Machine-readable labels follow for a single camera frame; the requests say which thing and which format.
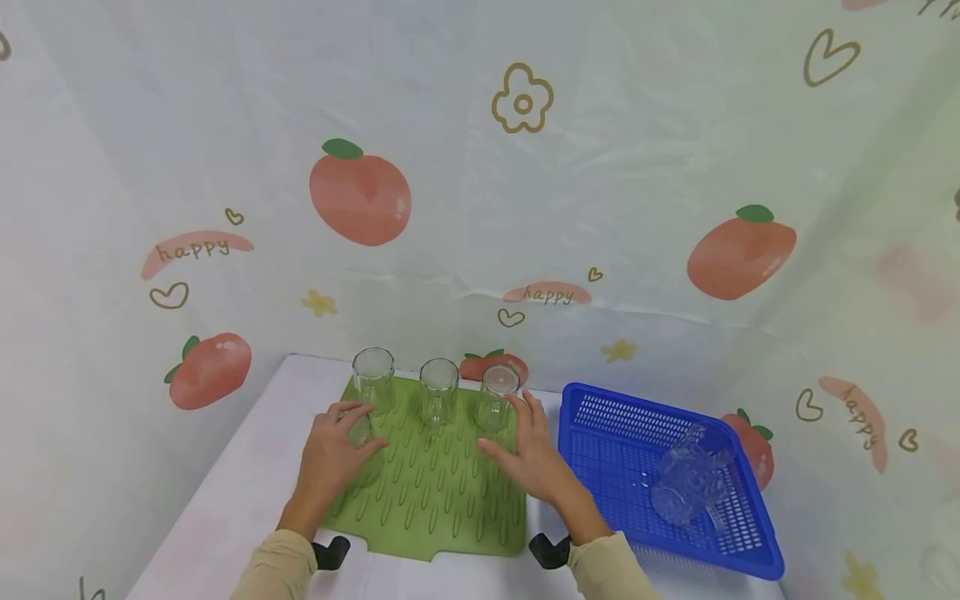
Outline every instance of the clear drinking glass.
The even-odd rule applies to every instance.
[[[376,437],[376,434],[373,430],[373,420],[370,418],[370,415],[364,415],[360,418],[350,428],[348,433],[348,438],[350,443],[353,444],[353,447],[361,448],[367,445],[373,438]],[[357,478],[354,480],[356,485],[361,488],[367,487],[369,484],[376,481],[376,478],[380,476],[380,471],[383,470],[384,465],[384,453],[377,452],[374,454],[367,463],[360,468],[360,472],[357,473]]]
[[[520,376],[509,365],[493,365],[487,367],[481,380],[476,423],[484,435],[492,436],[507,424],[510,414],[507,396],[520,389]]]
[[[724,468],[733,460],[733,440],[719,425],[695,423],[660,459],[660,480],[650,490],[657,514],[674,525],[689,525],[704,510],[722,530],[714,509],[726,490]]]
[[[394,356],[383,348],[367,348],[354,356],[353,387],[358,400],[389,412],[394,407]]]
[[[453,421],[460,370],[445,358],[434,358],[420,368],[420,417],[436,433]]]

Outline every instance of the blue plastic basket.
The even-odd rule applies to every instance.
[[[722,426],[736,448],[725,475],[730,493],[717,505],[726,522],[716,535],[706,512],[692,527],[666,522],[650,502],[660,457],[695,422]],[[724,422],[617,392],[571,383],[560,411],[560,453],[587,486],[600,513],[627,540],[777,581],[784,564],[773,523],[736,433]]]

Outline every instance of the white table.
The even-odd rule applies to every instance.
[[[252,550],[276,527],[297,479],[300,452],[315,414],[340,397],[350,376],[346,362],[288,356],[263,396],[230,440],[170,534],[133,587],[128,600],[228,598]],[[397,376],[416,378],[413,373]],[[555,435],[561,398],[537,393]],[[528,539],[566,535],[549,507],[527,503]],[[329,544],[333,532],[317,541]],[[569,569],[544,571],[524,551],[517,558],[441,553],[432,563],[367,551],[361,538],[339,571],[319,572],[310,598],[323,600],[495,600],[580,598]],[[682,560],[641,561],[666,600],[783,600],[780,587]]]

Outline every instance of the upside-down glass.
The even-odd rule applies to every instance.
[[[373,419],[370,418],[370,415],[361,417],[360,420],[350,428],[350,432],[348,433],[350,443],[356,448],[362,448],[375,437]],[[365,488],[376,481],[376,478],[380,476],[380,472],[383,470],[383,456],[383,452],[374,454],[370,460],[360,468],[360,472],[357,473],[357,478],[354,480],[354,483],[361,488]]]
[[[691,425],[660,459],[660,480],[650,490],[657,514],[674,525],[688,525],[709,510],[714,528],[723,529],[713,506],[724,496],[724,468],[733,460],[733,453],[733,441],[719,425]]]
[[[503,429],[510,414],[510,394],[520,389],[520,376],[509,365],[493,365],[483,372],[480,398],[477,400],[476,423],[484,435]]]
[[[377,411],[394,407],[394,357],[383,348],[367,348],[353,357],[353,387],[357,399]]]
[[[437,433],[453,421],[460,370],[445,358],[434,358],[420,368],[420,417]]]

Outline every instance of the beige sleeve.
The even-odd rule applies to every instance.
[[[274,531],[253,550],[230,600],[303,600],[315,572],[310,542],[292,531]]]
[[[623,532],[582,546],[571,544],[569,565],[586,600],[661,600]]]

